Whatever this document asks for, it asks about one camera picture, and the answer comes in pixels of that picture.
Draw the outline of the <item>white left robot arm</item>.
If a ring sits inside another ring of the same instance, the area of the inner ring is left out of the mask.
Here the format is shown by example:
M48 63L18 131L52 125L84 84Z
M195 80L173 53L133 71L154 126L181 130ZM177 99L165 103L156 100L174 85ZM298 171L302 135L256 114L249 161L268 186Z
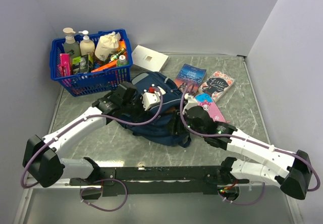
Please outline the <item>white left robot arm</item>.
M24 153L24 172L44 188L60 179L79 178L90 185L97 183L100 166L89 157L67 159L68 150L111 121L120 121L122 115L145 113L151 105L146 91L140 93L133 84L121 83L66 126L44 137L31 137Z

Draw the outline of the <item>navy blue student backpack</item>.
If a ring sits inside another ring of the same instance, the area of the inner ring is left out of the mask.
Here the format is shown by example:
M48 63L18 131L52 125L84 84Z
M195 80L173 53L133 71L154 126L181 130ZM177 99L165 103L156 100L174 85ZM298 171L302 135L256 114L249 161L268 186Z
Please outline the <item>navy blue student backpack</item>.
M180 112L180 101L182 92L178 89L176 83L169 77L159 72L145 72L135 76L131 83L135 85L140 95L144 89L154 84L160 86L166 94L163 95L163 105L158 116L150 123L141 126L132 126L124 123L120 125L132 132L134 136L141 136L151 142L165 146L179 145L186 148L191 143L190 133L187 131L187 138L184 140L173 139L168 131L168 122L173 112Z

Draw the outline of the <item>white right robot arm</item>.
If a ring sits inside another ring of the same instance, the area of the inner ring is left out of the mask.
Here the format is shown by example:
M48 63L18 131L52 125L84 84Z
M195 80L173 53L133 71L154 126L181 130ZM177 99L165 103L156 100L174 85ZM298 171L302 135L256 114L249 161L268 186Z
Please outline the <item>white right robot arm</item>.
M187 131L200 136L212 147L247 157L251 162L228 157L222 163L221 179L226 183L249 180L277 186L286 195L303 200L310 191L320 187L316 181L309 188L312 176L317 174L306 152L290 152L258 141L240 129L214 121L200 106L193 106L173 113L174 130Z

